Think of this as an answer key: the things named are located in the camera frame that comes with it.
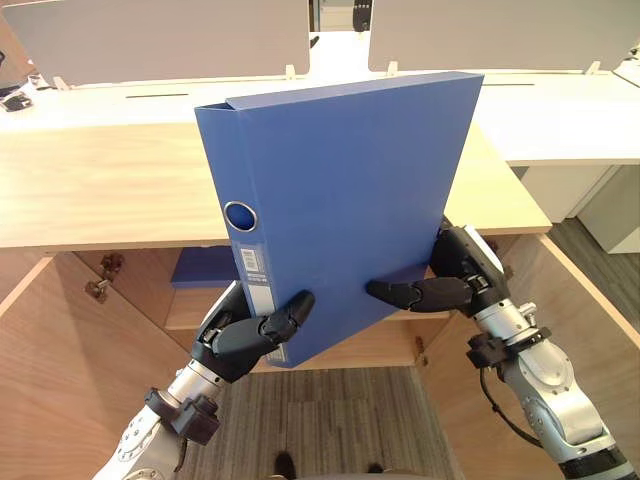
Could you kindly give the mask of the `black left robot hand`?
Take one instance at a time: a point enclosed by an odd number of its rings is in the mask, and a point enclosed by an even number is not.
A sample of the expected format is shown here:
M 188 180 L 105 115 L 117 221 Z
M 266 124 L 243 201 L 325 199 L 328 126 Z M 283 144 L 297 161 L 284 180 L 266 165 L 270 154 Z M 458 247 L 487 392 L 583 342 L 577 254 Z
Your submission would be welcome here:
M 233 383 L 291 340 L 314 304 L 314 295 L 302 290 L 275 312 L 252 316 L 242 283 L 234 281 L 205 315 L 188 367 L 212 383 Z

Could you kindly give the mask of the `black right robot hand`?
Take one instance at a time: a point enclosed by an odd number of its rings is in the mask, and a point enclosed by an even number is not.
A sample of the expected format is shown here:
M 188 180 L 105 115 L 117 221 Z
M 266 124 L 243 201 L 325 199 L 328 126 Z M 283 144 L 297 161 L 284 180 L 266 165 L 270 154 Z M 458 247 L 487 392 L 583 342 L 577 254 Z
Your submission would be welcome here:
M 458 310 L 472 317 L 510 297 L 503 266 L 471 225 L 439 231 L 430 259 L 434 276 L 409 283 L 371 280 L 366 292 L 397 309 L 417 313 Z

